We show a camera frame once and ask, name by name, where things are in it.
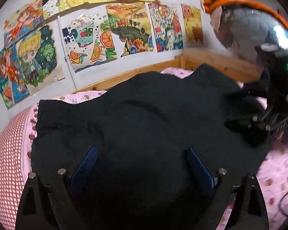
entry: black cloth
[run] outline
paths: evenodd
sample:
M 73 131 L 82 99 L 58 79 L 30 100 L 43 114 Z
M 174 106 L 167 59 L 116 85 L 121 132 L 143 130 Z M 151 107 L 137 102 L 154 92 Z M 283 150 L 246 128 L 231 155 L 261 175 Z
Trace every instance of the black cloth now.
M 228 116 L 262 111 L 254 99 L 229 103 L 240 88 L 207 66 L 179 79 L 139 74 L 81 104 L 39 103 L 32 171 L 45 177 L 69 167 L 88 145 L 98 160 L 83 193 L 73 198 L 94 229 L 191 229 L 211 200 L 200 191 L 184 151 L 235 179 L 256 173 L 270 144 L 252 147 L 225 127 Z

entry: wire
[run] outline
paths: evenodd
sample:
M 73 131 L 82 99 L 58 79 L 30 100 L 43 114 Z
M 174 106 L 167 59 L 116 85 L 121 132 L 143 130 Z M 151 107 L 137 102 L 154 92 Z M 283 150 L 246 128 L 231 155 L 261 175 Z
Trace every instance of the wire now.
M 278 203 L 278 209 L 279 211 L 286 217 L 288 217 L 288 215 L 283 211 L 283 209 L 281 208 L 281 204 L 282 204 L 282 201 L 283 199 L 288 195 L 288 192 L 285 193 L 285 195 L 280 199 L 280 202 Z

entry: red cherry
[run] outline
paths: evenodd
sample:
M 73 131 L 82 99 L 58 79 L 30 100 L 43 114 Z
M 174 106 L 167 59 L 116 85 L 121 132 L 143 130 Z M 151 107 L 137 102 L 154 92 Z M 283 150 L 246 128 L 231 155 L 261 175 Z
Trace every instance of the red cherry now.
M 30 139 L 30 140 L 33 140 L 34 138 L 35 138 L 34 135 L 32 135 L 32 134 L 29 135 L 29 139 Z

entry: wooden headboard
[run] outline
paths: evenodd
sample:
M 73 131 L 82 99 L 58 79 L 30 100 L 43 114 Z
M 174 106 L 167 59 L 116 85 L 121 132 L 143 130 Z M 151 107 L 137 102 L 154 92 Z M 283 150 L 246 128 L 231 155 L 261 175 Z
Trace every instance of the wooden headboard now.
M 95 90 L 108 90 L 113 86 L 124 82 L 139 73 L 147 73 L 151 71 L 160 72 L 167 67 L 178 67 L 185 70 L 195 70 L 203 63 L 214 67 L 226 76 L 240 82 L 256 81 L 260 78 L 260 75 L 263 71 L 263 68 L 235 57 L 228 57 L 220 54 L 211 53 L 209 51 L 201 51 L 189 48 L 184 49 L 183 54 L 175 56 L 173 60 L 159 62 L 149 66 L 133 69 L 125 73 L 110 77 L 108 79 L 93 83 L 87 87 L 75 91 L 74 93 Z

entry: metal screw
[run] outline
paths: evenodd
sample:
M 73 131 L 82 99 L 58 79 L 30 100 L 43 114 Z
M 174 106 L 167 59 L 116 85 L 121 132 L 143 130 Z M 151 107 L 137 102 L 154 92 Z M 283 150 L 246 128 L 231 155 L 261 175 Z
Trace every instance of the metal screw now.
M 59 175 L 64 175 L 65 172 L 66 172 L 66 169 L 59 169 L 59 170 L 58 170 L 58 174 L 59 174 Z
M 224 169 L 224 168 L 220 168 L 220 169 L 219 169 L 219 173 L 220 173 L 221 175 L 226 175 L 226 174 L 227 174 L 227 170 Z
M 36 174 L 33 172 L 29 175 L 29 178 L 33 179 L 34 177 L 36 177 Z
M 254 179 L 255 175 L 253 173 L 249 173 L 248 177 Z

